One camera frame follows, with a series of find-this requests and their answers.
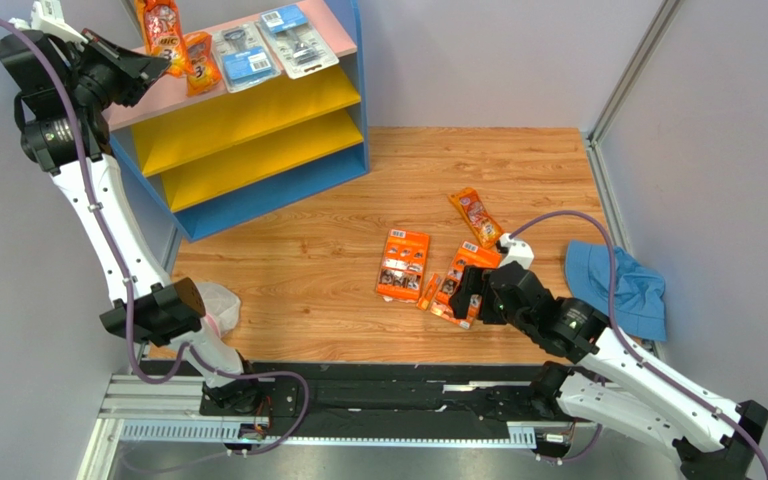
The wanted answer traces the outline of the orange BIC razor bag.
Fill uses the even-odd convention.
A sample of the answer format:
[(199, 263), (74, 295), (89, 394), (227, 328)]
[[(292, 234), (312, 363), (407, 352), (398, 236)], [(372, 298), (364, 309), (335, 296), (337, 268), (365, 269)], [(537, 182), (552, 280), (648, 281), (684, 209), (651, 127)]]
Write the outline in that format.
[(477, 190), (470, 187), (462, 189), (450, 194), (448, 200), (483, 248), (489, 249), (496, 244), (503, 229), (488, 212)]
[(212, 36), (193, 32), (184, 37), (192, 74), (187, 76), (187, 96), (194, 97), (213, 90), (222, 82), (220, 70), (212, 56)]
[(139, 0), (134, 6), (145, 51), (170, 62), (168, 75), (183, 78), (193, 74), (176, 2)]

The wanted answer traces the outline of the blue Gillette razor blister pack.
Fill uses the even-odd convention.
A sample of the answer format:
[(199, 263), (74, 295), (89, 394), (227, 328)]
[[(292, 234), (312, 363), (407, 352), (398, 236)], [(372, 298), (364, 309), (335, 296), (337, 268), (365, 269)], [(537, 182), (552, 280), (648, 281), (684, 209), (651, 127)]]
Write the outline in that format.
[(258, 27), (291, 80), (339, 63), (338, 56), (298, 4), (260, 13)]

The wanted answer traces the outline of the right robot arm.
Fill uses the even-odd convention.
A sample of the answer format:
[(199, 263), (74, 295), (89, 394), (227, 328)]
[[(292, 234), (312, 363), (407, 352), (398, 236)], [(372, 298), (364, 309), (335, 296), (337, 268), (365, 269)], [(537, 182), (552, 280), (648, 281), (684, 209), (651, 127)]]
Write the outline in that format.
[(588, 303), (555, 297), (517, 263), (468, 266), (448, 300), (462, 319), (500, 321), (545, 352), (531, 385), (545, 402), (661, 450), (687, 479), (744, 479), (768, 423), (753, 400), (706, 389), (654, 357)]

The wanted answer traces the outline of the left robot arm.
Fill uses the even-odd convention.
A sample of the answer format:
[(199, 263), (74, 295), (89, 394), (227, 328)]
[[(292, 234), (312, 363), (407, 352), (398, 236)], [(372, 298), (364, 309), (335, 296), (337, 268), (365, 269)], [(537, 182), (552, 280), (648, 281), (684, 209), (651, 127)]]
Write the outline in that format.
[(122, 48), (91, 30), (66, 41), (8, 25), (0, 62), (19, 89), (14, 116), (24, 153), (69, 201), (103, 267), (111, 302), (100, 317), (105, 330), (130, 349), (174, 349), (201, 373), (211, 404), (254, 412), (263, 393), (249, 364), (207, 322), (195, 283), (172, 281), (153, 256), (111, 146), (105, 110), (136, 105), (169, 61)]

